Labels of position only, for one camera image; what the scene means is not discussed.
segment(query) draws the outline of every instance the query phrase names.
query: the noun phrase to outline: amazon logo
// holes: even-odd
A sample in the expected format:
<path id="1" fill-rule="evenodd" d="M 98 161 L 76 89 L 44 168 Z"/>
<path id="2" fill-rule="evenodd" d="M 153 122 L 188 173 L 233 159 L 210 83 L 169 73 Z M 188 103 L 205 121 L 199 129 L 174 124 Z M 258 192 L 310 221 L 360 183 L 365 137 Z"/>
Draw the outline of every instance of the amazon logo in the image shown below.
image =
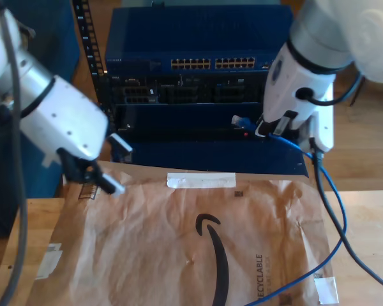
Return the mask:
<path id="1" fill-rule="evenodd" d="M 216 224 L 221 224 L 215 216 L 210 214 L 200 214 L 196 218 L 196 230 L 197 233 L 202 236 L 202 223 L 203 220 L 213 221 Z M 224 246 L 216 230 L 210 225 L 207 225 L 211 240 L 213 241 L 214 251 L 216 253 L 216 265 L 217 265 L 217 279 L 216 279 L 216 291 L 214 293 L 213 306 L 224 306 L 227 301 L 227 295 L 229 293 L 229 262 L 227 261 L 227 255 L 225 253 Z"/>

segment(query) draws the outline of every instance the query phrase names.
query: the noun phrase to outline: crumpled paper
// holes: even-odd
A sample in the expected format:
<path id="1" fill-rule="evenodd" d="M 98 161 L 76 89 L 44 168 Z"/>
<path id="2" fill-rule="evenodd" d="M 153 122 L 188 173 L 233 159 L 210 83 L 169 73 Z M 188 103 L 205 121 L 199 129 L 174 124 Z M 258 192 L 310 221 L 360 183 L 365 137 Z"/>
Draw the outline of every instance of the crumpled paper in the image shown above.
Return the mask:
<path id="1" fill-rule="evenodd" d="M 302 182 L 174 189 L 105 171 L 126 192 L 70 187 L 51 239 L 63 255 L 28 305 L 244 305 L 329 254 L 319 195 Z M 318 305 L 314 278 L 332 276 L 327 265 L 263 305 Z"/>

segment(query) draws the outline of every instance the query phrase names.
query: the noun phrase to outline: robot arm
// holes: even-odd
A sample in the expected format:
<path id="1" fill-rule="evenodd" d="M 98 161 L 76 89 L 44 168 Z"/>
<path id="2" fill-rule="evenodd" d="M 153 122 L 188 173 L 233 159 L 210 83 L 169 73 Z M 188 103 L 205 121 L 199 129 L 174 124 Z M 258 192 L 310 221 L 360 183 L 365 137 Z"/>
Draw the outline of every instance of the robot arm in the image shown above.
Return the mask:
<path id="1" fill-rule="evenodd" d="M 67 180 L 95 183 L 108 193 L 122 193 L 124 187 L 102 173 L 96 163 L 107 134 L 106 115 L 24 50 L 16 20 L 8 10 L 4 14 L 19 70 L 20 130 L 44 152 L 43 165 L 49 166 L 53 161 L 62 163 Z M 0 27 L 0 104 L 12 101 L 12 87 L 11 69 Z"/>
<path id="2" fill-rule="evenodd" d="M 307 0 L 269 71 L 256 134 L 267 135 L 277 122 L 280 132 L 289 122 L 289 128 L 305 129 L 329 151 L 333 107 L 314 105 L 298 90 L 308 88 L 313 98 L 331 100 L 336 73 L 352 61 L 366 78 L 383 82 L 383 0 Z"/>

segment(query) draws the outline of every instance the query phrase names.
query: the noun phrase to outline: wooden floor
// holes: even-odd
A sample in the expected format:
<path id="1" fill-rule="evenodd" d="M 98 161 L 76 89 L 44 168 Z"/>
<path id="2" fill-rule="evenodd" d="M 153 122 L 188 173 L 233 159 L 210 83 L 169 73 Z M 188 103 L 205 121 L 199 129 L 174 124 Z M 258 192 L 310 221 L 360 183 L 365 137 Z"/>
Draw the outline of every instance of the wooden floor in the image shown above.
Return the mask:
<path id="1" fill-rule="evenodd" d="M 303 1 L 283 0 L 294 13 Z M 96 38 L 104 58 L 112 9 L 120 7 L 121 0 L 89 0 Z M 355 77 L 350 68 L 338 76 L 335 94 L 341 94 Z M 96 101 L 87 62 L 79 62 L 73 84 Z M 335 146 L 326 154 L 325 166 L 339 190 L 383 189 L 383 85 L 367 81 L 356 104 L 349 102 L 335 107 Z M 0 263 L 6 240 L 0 240 Z"/>

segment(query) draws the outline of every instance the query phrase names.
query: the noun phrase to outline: tape strip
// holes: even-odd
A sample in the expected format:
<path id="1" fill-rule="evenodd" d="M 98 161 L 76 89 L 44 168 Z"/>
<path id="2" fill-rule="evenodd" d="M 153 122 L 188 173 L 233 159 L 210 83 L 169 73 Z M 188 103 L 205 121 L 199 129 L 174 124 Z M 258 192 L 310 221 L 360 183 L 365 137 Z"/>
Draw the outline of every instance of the tape strip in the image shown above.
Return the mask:
<path id="1" fill-rule="evenodd" d="M 170 188 L 233 188 L 235 173 L 168 173 Z"/>
<path id="2" fill-rule="evenodd" d="M 61 244 L 49 244 L 38 269 L 36 279 L 46 279 L 54 271 L 63 253 L 59 250 L 60 247 Z"/>
<path id="3" fill-rule="evenodd" d="M 314 279 L 321 305 L 339 303 L 334 277 Z"/>

